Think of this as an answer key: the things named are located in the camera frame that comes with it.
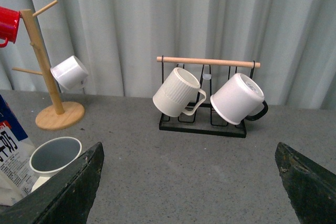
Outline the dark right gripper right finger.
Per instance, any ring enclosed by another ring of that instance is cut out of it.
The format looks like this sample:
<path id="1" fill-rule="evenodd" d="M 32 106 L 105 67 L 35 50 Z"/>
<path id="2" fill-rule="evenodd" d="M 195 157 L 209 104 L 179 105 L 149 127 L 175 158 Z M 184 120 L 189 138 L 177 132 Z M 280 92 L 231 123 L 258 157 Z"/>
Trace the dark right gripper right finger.
<path id="1" fill-rule="evenodd" d="M 335 174 L 285 143 L 275 161 L 300 223 L 335 223 Z"/>

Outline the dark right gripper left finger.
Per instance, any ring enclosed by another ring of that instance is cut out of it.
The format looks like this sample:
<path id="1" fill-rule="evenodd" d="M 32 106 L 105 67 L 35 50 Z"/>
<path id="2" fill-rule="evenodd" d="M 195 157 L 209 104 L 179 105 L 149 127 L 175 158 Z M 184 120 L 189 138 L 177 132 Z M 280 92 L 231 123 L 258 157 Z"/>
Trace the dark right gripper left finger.
<path id="1" fill-rule="evenodd" d="M 104 162 L 98 142 L 33 193 L 1 212 L 1 223 L 86 223 Z"/>

